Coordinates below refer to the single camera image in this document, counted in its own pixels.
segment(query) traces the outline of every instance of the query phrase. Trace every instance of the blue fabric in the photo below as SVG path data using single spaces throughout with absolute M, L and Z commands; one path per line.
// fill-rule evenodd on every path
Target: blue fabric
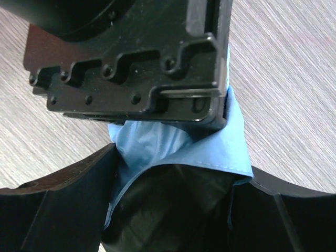
M 184 164 L 242 175 L 243 179 L 237 183 L 244 183 L 252 178 L 243 115 L 233 88 L 228 84 L 229 72 L 227 124 L 222 130 L 201 140 L 192 137 L 192 132 L 159 122 L 127 121 L 123 126 L 108 126 L 111 141 L 116 144 L 123 162 L 118 167 L 105 227 L 110 224 L 112 212 L 122 195 L 150 167 Z

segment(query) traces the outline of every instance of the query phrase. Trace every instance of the gray wood surface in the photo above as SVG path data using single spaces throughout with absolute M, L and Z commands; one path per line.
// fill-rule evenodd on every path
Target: gray wood surface
M 105 124 L 69 120 L 34 97 L 27 23 L 0 10 L 0 187 L 16 187 L 109 143 Z M 336 1 L 234 0 L 231 85 L 253 165 L 336 192 Z

